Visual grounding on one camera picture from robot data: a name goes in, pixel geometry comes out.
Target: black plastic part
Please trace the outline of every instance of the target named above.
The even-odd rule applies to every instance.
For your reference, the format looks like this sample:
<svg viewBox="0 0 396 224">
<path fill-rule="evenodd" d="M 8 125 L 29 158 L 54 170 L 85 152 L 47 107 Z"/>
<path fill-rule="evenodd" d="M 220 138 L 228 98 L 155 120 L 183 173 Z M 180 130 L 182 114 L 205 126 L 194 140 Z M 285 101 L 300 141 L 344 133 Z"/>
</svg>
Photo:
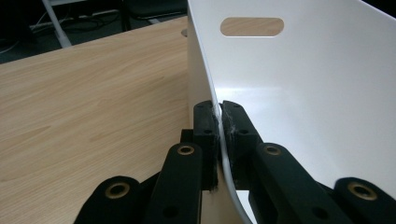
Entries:
<svg viewBox="0 0 396 224">
<path fill-rule="evenodd" d="M 211 101 L 201 102 L 194 107 L 193 125 L 192 142 L 203 150 L 202 190 L 212 190 L 218 185 L 219 124 Z"/>
<path fill-rule="evenodd" d="M 144 207 L 138 203 L 139 192 L 139 183 L 133 178 L 109 178 L 101 183 L 84 203 L 75 223 L 138 223 L 144 211 Z"/>
<path fill-rule="evenodd" d="M 201 166 L 199 146 L 171 147 L 142 223 L 200 223 Z"/>
<path fill-rule="evenodd" d="M 145 214 L 149 206 L 149 200 L 151 199 L 152 191 L 154 191 L 159 176 L 160 173 L 157 173 L 149 179 L 140 183 L 139 197 L 137 200 L 137 204 L 139 206 L 139 213 L 135 214 L 134 218 L 134 220 L 136 220 L 136 223 L 140 223 L 143 219 L 143 215 Z"/>
<path fill-rule="evenodd" d="M 278 213 L 256 172 L 251 172 L 248 200 L 257 223 L 276 223 Z"/>
<path fill-rule="evenodd" d="M 352 223 L 284 147 L 259 144 L 252 161 L 276 208 L 277 223 Z"/>
<path fill-rule="evenodd" d="M 181 130 L 180 142 L 192 143 L 194 141 L 194 130 L 183 129 Z"/>
<path fill-rule="evenodd" d="M 355 223 L 396 223 L 396 201 L 368 181 L 339 179 L 332 196 Z"/>
<path fill-rule="evenodd" d="M 247 170 L 250 163 L 249 158 L 262 140 L 244 107 L 233 102 L 224 101 L 221 108 L 221 120 L 235 188 L 249 189 L 249 171 Z"/>
</svg>

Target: oval cutout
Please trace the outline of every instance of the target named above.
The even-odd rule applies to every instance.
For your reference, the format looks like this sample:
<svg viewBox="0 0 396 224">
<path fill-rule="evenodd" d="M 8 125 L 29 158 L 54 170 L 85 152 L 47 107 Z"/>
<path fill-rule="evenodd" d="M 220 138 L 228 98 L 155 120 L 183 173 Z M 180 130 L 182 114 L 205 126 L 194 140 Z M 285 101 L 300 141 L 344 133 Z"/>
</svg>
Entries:
<svg viewBox="0 0 396 224">
<path fill-rule="evenodd" d="M 276 36 L 284 27 L 280 18 L 230 17 L 220 26 L 226 36 Z"/>
</svg>

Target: wood grain surface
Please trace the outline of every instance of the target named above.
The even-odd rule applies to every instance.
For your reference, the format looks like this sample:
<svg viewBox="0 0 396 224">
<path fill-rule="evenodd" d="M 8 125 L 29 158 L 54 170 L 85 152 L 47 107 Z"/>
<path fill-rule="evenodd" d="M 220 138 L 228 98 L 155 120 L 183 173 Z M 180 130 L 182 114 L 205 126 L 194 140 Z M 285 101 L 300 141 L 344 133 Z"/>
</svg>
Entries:
<svg viewBox="0 0 396 224">
<path fill-rule="evenodd" d="M 220 26 L 221 32 L 227 36 L 276 36 L 283 28 L 280 18 L 230 17 Z"/>
<path fill-rule="evenodd" d="M 0 65 L 0 223 L 73 223 L 105 179 L 159 172 L 189 128 L 187 19 Z"/>
</svg>

